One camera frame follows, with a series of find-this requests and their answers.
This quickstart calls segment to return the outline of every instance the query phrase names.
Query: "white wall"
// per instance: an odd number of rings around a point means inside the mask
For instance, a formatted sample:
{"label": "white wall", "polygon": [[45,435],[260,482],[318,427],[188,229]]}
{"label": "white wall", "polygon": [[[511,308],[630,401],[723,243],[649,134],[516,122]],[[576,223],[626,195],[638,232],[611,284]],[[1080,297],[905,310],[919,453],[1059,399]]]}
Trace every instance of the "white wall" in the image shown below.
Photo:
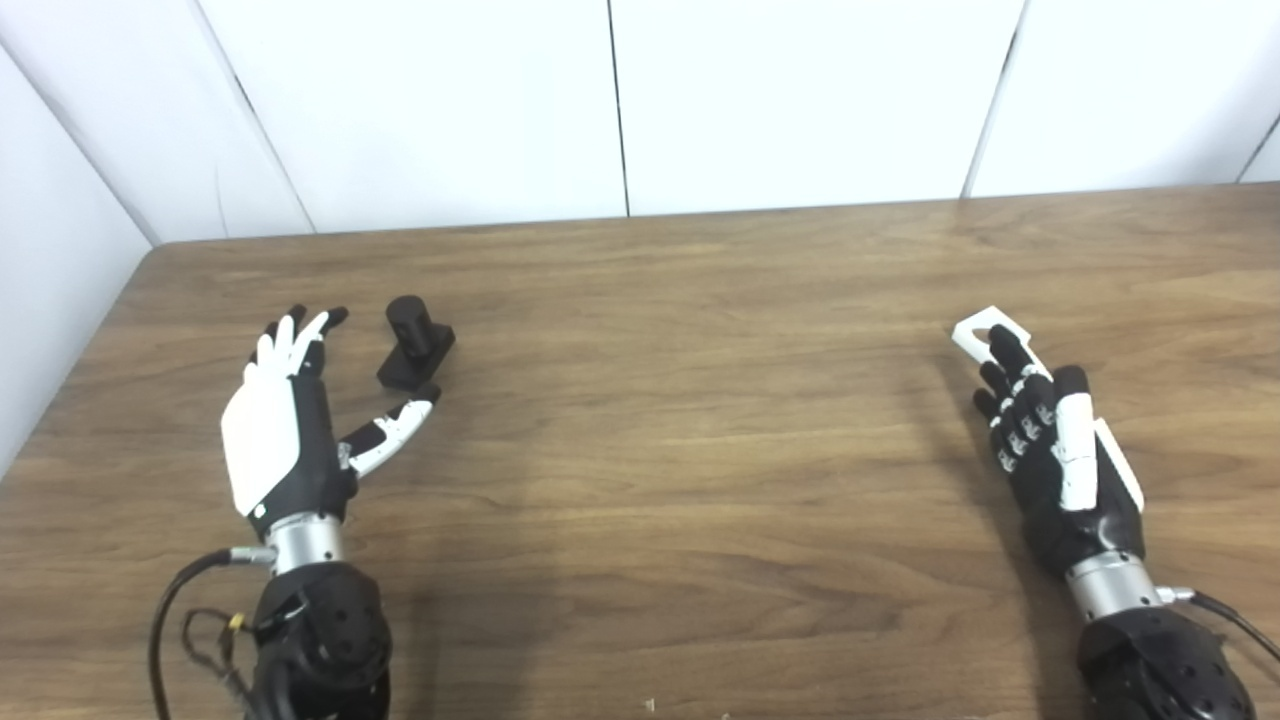
{"label": "white wall", "polygon": [[152,241],[311,232],[206,27],[193,0],[0,0],[0,40]]}
{"label": "white wall", "polygon": [[973,195],[1235,182],[1277,70],[1275,0],[1029,0]]}
{"label": "white wall", "polygon": [[138,228],[0,50],[0,475],[138,260]]}
{"label": "white wall", "polygon": [[1021,0],[613,0],[634,214],[959,197]]}
{"label": "white wall", "polygon": [[604,0],[202,0],[320,232],[623,215]]}

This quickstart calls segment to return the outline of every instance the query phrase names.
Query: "table surface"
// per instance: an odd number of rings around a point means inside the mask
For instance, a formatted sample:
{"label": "table surface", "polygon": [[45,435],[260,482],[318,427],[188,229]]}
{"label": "table surface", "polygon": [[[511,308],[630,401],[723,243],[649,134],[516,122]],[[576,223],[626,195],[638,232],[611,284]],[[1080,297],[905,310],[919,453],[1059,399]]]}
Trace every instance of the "table surface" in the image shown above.
{"label": "table surface", "polygon": [[[346,529],[393,717],[1082,717],[1079,621],[950,328],[996,304],[1083,364],[1152,575],[1280,634],[1277,270],[1275,184],[164,246],[0,484],[0,712],[150,715],[159,592],[253,539],[218,420],[261,327],[351,307],[340,433],[398,401],[383,309],[417,293],[458,333],[444,397]],[[219,570],[179,609],[264,582]],[[1280,714],[1280,674],[1207,623]],[[236,716],[165,651],[175,717]]]}

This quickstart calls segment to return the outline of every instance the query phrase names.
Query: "silver metal wrist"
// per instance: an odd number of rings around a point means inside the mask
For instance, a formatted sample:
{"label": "silver metal wrist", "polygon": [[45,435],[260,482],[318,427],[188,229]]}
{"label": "silver metal wrist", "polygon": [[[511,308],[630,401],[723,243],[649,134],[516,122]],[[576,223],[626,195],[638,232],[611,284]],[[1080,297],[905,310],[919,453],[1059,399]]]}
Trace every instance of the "silver metal wrist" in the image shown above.
{"label": "silver metal wrist", "polygon": [[343,560],[342,521],[330,514],[298,512],[278,520],[266,532],[266,544],[275,551],[271,573],[283,575],[289,570],[316,562]]}
{"label": "silver metal wrist", "polygon": [[1108,551],[1078,562],[1066,571],[1066,584],[1087,623],[1138,607],[1174,602],[1151,582],[1137,556]]}

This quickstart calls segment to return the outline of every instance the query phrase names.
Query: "white plastic part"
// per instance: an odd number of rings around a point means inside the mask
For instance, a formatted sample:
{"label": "white plastic part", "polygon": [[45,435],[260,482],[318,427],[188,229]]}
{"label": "white plastic part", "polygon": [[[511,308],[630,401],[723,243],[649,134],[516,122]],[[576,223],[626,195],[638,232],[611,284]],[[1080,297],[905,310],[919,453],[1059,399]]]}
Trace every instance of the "white plastic part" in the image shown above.
{"label": "white plastic part", "polygon": [[413,433],[426,421],[426,416],[431,414],[431,407],[433,405],[426,400],[410,400],[401,407],[398,418],[392,419],[385,415],[375,418],[374,424],[387,434],[387,439],[348,459],[351,468],[356,471],[356,478],[361,479],[372,473],[379,465],[389,460],[392,455],[399,452],[399,448],[404,447],[408,438],[413,437]]}
{"label": "white plastic part", "polygon": [[1057,401],[1057,442],[1053,455],[1062,465],[1059,506],[1069,512],[1098,506],[1098,459],[1093,442],[1093,398],[1087,392]]}
{"label": "white plastic part", "polygon": [[1133,503],[1138,506],[1138,512],[1142,514],[1143,509],[1147,506],[1147,498],[1142,495],[1142,486],[1138,484],[1138,475],[1133,473],[1133,468],[1129,466],[1129,459],[1124,456],[1124,451],[1120,450],[1120,443],[1116,442],[1116,437],[1111,434],[1111,427],[1102,418],[1093,420],[1093,433],[1098,436],[1098,442],[1102,443],[1102,450],[1107,451],[1107,456],[1111,457],[1111,464],[1115,465],[1116,474],[1120,475],[1120,482],[1124,483],[1124,489],[1129,491],[1129,497],[1133,498]]}
{"label": "white plastic part", "polygon": [[246,373],[223,411],[223,451],[232,498],[248,515],[293,469],[301,451],[293,386],[283,377]]}
{"label": "white plastic part", "polygon": [[1023,329],[1021,325],[1015,323],[1012,318],[1006,315],[1000,307],[996,307],[995,305],[984,310],[979,310],[973,315],[969,315],[964,320],[956,323],[955,329],[951,331],[951,340],[960,346],[960,350],[964,350],[969,355],[969,357],[973,357],[979,365],[983,363],[995,363],[996,359],[991,355],[991,346],[978,340],[978,336],[974,333],[982,331],[989,331],[996,325],[1005,325],[1006,328],[1012,331],[1012,333],[1018,336],[1018,340],[1023,341],[1023,347],[1027,350],[1027,355],[1032,359],[1032,364],[1036,365],[1036,369],[1039,370],[1041,373],[1044,373],[1044,377],[1051,377],[1048,374],[1048,369],[1044,368],[1044,364],[1041,363],[1039,357],[1036,356],[1036,352],[1032,351],[1030,347],[1032,333]]}

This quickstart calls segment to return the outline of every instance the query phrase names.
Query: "robotic hand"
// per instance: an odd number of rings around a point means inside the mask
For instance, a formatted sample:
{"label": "robotic hand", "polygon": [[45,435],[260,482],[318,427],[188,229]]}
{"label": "robotic hand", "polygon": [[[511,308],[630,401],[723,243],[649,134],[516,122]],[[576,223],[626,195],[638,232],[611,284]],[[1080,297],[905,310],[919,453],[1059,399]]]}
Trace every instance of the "robotic hand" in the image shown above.
{"label": "robotic hand", "polygon": [[221,419],[236,509],[271,561],[251,625],[257,667],[241,702],[257,720],[379,720],[390,630],[378,584],[343,560],[342,521],[360,479],[413,436],[440,391],[426,383],[335,439],[320,375],[325,334],[347,310],[303,327],[305,316],[298,305],[268,325]]}
{"label": "robotic hand", "polygon": [[[986,322],[989,347],[974,342]],[[1143,496],[1084,370],[1052,375],[995,307],[956,327],[989,391],[974,405],[1009,478],[1032,555],[1065,578],[1084,616],[1078,665],[1102,720],[1248,720],[1248,692],[1219,641],[1167,605],[1194,591],[1152,584],[1143,566]]]}

